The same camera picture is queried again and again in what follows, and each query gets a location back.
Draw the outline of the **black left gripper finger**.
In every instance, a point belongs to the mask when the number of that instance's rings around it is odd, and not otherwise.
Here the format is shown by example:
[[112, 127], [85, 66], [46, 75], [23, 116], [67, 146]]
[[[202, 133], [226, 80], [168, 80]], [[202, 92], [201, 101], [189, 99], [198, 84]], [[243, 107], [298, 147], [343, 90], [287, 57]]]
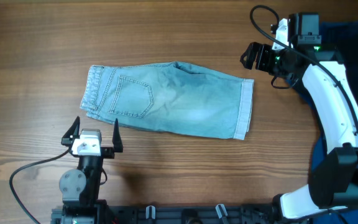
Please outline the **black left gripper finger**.
[[62, 136], [61, 145], [71, 147], [74, 140], [79, 138], [80, 134], [80, 117], [77, 116], [73, 124], [68, 128], [66, 133]]
[[121, 139], [121, 135], [119, 132], [119, 121], [115, 119], [114, 121], [114, 129], [112, 134], [112, 144], [114, 152], [123, 152], [123, 143]]

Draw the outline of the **light blue denim shorts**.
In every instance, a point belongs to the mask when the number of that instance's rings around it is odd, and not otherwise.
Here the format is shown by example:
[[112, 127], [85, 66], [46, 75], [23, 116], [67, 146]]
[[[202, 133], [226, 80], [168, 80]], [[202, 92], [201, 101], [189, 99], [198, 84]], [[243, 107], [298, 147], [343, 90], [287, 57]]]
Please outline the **light blue denim shorts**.
[[147, 131], [243, 140], [254, 80], [185, 62], [89, 68], [80, 107], [90, 118]]

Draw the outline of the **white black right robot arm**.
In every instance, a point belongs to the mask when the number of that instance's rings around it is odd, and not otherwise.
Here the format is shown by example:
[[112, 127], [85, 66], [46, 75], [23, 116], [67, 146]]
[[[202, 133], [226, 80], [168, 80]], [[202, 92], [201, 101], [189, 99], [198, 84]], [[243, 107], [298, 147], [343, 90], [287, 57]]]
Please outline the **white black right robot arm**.
[[275, 49], [253, 42], [240, 59], [311, 98], [324, 134], [326, 153], [311, 171], [308, 183], [276, 195], [270, 204], [251, 208], [269, 223], [303, 221], [331, 211], [358, 209], [358, 105], [346, 78], [338, 49], [306, 44]]

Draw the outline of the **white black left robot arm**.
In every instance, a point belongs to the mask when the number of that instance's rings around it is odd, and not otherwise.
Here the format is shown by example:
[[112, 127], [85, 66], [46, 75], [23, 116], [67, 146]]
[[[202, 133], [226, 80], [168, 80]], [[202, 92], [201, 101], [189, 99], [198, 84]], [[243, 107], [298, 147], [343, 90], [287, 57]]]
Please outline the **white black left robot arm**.
[[118, 223], [118, 219], [105, 200], [98, 198], [105, 159], [114, 159], [115, 153], [123, 151], [119, 122], [115, 120], [112, 147], [102, 146], [101, 131], [80, 129], [80, 118], [63, 135], [61, 144], [68, 152], [79, 158], [75, 169], [66, 171], [60, 178], [63, 207], [52, 210], [51, 224]]

